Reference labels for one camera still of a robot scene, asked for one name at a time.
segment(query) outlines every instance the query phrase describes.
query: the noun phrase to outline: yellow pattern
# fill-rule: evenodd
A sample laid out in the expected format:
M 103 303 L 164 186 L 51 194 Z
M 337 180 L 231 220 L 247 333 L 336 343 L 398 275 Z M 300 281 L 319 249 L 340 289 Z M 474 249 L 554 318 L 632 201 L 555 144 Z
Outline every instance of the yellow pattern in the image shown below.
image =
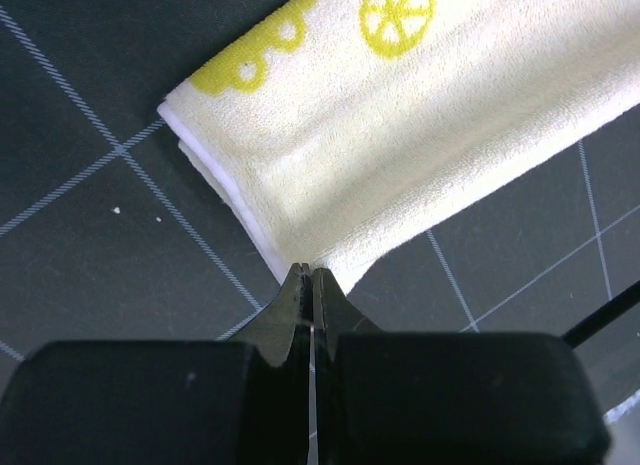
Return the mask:
M 227 88 L 243 92 L 259 89 L 269 65 L 264 52 L 270 48 L 292 53 L 302 45 L 307 24 L 302 16 L 316 0 L 291 0 L 209 60 L 189 80 L 198 90 L 219 95 Z
M 435 0 L 412 5 L 414 0 L 362 0 L 360 28 L 367 44 L 386 58 L 415 47 L 424 37 L 435 15 Z

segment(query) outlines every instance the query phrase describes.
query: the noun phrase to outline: black cable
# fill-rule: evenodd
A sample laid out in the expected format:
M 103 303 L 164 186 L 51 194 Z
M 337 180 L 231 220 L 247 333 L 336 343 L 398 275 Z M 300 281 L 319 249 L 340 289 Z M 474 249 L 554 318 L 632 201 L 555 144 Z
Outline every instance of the black cable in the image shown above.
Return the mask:
M 562 339 L 576 348 L 638 303 L 640 303 L 640 281 L 582 320 L 565 333 Z

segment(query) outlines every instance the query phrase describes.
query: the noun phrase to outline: dark tabletop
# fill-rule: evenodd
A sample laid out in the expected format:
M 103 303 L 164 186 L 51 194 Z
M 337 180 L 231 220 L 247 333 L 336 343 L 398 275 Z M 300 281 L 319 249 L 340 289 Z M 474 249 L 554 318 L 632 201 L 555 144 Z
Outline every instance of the dark tabletop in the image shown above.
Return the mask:
M 286 0 L 2 0 L 0 392 L 51 340 L 216 339 L 278 289 L 158 118 Z M 640 278 L 640 107 L 379 260 L 388 330 L 561 334 Z M 601 406 L 640 388 L 640 315 L 580 347 Z

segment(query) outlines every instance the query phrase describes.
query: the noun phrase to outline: terry cloth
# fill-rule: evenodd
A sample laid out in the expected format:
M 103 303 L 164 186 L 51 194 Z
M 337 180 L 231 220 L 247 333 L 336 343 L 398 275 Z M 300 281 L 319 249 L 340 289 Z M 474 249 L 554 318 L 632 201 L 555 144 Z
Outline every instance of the terry cloth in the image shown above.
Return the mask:
M 160 114 L 282 282 L 394 247 L 640 102 L 640 0 L 292 0 Z

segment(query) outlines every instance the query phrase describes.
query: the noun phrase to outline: cream towel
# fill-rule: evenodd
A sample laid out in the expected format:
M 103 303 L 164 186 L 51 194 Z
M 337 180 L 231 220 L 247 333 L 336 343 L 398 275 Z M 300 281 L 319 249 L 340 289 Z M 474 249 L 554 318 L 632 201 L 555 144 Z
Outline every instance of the cream towel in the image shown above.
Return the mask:
M 638 102 L 640 0 L 292 0 L 159 112 L 279 281 L 349 291 Z

